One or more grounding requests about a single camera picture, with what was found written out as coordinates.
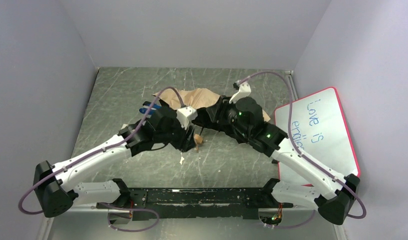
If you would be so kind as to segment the beige folding umbrella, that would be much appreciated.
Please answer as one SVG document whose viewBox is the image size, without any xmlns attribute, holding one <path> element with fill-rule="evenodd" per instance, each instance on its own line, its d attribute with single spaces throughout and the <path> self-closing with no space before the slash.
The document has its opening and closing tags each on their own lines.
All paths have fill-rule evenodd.
<svg viewBox="0 0 408 240">
<path fill-rule="evenodd" d="M 197 88 L 182 90 L 179 96 L 183 100 L 183 105 L 174 104 L 173 100 L 163 93 L 160 96 L 161 108 L 152 115 L 153 119 L 164 120 L 163 129 L 165 130 L 171 126 L 173 119 L 177 119 L 176 110 L 186 106 L 196 109 L 198 113 L 190 126 L 200 127 L 200 108 L 214 105 L 221 96 L 226 95 L 216 94 L 206 88 Z M 266 120 L 266 113 L 252 97 L 244 97 L 234 105 L 238 112 L 236 116 L 239 131 L 223 133 L 235 139 L 239 144 L 248 144 L 257 152 L 270 156 L 278 149 L 278 143 L 282 140 L 281 137 L 276 136 L 279 130 Z M 203 141 L 202 137 L 196 133 L 194 140 L 196 146 Z"/>
</svg>

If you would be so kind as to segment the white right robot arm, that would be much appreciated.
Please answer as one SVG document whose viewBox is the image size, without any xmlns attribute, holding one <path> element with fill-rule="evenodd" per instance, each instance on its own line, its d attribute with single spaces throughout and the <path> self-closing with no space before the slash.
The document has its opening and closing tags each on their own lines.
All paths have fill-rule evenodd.
<svg viewBox="0 0 408 240">
<path fill-rule="evenodd" d="M 270 180 L 270 195 L 278 203 L 294 204 L 316 210 L 325 220 L 342 225 L 354 202 L 360 179 L 343 175 L 295 146 L 292 137 L 274 124 L 266 122 L 262 107 L 251 97 L 232 101 L 221 96 L 209 107 L 197 110 L 194 123 L 224 132 L 240 144 L 248 144 L 278 163 L 285 164 L 312 186 L 293 185 L 279 179 Z"/>
</svg>

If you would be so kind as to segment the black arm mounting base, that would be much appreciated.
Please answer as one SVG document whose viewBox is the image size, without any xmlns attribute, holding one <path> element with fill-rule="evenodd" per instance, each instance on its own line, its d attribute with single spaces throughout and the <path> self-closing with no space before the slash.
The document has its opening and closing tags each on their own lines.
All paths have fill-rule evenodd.
<svg viewBox="0 0 408 240">
<path fill-rule="evenodd" d="M 267 190 L 248 188 L 130 188 L 112 203 L 122 210 L 133 208 L 133 221 L 241 217 L 259 219 L 259 210 L 291 208 L 278 203 Z"/>
</svg>

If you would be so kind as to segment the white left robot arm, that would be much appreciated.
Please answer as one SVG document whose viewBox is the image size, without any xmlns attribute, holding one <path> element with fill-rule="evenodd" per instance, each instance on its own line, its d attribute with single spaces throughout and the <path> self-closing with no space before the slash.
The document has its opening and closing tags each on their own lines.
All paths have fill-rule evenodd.
<svg viewBox="0 0 408 240">
<path fill-rule="evenodd" d="M 195 147 L 192 120 L 198 116 L 190 106 L 173 110 L 163 106 L 145 121 L 119 130 L 101 145 L 69 160 L 36 165 L 35 194 L 41 213 L 53 218 L 72 206 L 106 203 L 126 208 L 132 203 L 131 192 L 120 179 L 85 182 L 103 167 L 141 152 L 155 151 L 167 145 L 186 152 Z"/>
</svg>

